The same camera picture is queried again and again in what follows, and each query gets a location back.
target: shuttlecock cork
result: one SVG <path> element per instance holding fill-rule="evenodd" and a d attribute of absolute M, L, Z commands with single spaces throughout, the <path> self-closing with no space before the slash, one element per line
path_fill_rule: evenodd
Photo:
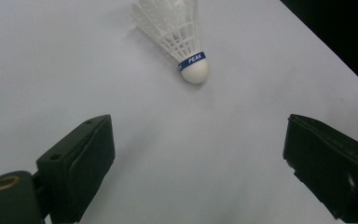
<path fill-rule="evenodd" d="M 200 50 L 197 0 L 139 0 L 132 4 L 132 16 L 141 30 L 179 62 L 185 80 L 206 80 L 209 64 Z"/>

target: white table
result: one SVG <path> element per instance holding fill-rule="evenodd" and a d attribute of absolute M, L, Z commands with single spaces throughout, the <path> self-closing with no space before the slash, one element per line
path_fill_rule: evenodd
<path fill-rule="evenodd" d="M 0 1 L 0 175 L 111 114 L 117 157 L 81 223 L 342 223 L 282 158 L 287 118 L 358 141 L 358 77 L 278 0 L 200 0 L 207 82 L 131 1 Z"/>

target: shuttlecock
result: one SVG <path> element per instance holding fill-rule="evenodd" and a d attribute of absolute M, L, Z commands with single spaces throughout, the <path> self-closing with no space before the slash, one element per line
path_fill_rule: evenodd
<path fill-rule="evenodd" d="M 209 64 L 200 51 L 197 0 L 139 0 L 132 5 L 137 25 L 179 64 L 185 80 L 203 82 L 209 74 Z"/>

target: blue band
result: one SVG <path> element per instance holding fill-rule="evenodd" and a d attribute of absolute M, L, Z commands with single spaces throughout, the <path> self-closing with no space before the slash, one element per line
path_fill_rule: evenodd
<path fill-rule="evenodd" d="M 201 61 L 202 59 L 206 59 L 205 53 L 200 52 L 198 54 L 195 54 L 188 59 L 182 61 L 178 64 L 179 70 L 182 72 L 185 68 L 189 67 L 191 64 Z"/>

